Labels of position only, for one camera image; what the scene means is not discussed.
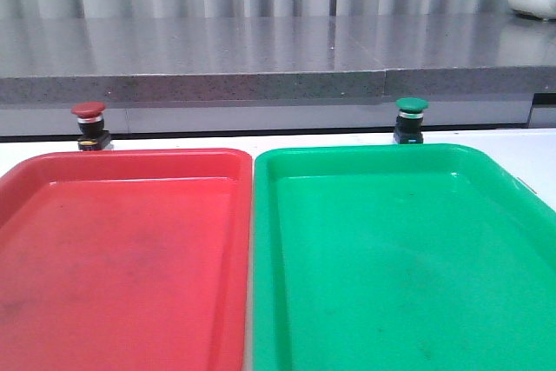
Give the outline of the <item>red plastic tray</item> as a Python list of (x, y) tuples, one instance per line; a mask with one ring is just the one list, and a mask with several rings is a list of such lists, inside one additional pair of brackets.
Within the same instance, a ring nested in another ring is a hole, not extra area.
[(252, 159), (64, 152), (1, 179), (4, 370), (238, 370)]

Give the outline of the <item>red mushroom push button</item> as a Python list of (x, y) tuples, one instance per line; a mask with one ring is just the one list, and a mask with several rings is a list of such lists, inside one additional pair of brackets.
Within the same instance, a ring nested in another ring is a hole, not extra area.
[(81, 135), (77, 139), (78, 149), (81, 151), (97, 151), (111, 147), (111, 134), (105, 129), (103, 112), (106, 105), (103, 102), (78, 103), (71, 108), (76, 116)]

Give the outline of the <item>green plastic tray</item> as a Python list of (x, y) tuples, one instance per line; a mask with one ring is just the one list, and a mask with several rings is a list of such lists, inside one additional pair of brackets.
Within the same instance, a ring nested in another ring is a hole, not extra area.
[(256, 370), (552, 370), (555, 214), (454, 144), (255, 161)]

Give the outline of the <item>green mushroom push button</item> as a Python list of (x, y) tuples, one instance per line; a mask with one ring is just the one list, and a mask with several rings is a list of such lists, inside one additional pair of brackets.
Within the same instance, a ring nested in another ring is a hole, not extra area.
[(394, 125), (394, 142), (398, 144), (421, 144), (421, 125), (424, 110), (429, 102), (417, 97), (404, 97), (395, 102), (399, 113)]

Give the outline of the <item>grey granite platform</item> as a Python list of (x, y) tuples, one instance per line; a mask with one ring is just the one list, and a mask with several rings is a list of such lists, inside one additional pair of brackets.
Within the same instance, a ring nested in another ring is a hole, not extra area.
[(555, 25), (500, 14), (4, 20), (1, 102), (376, 102), (555, 90)]

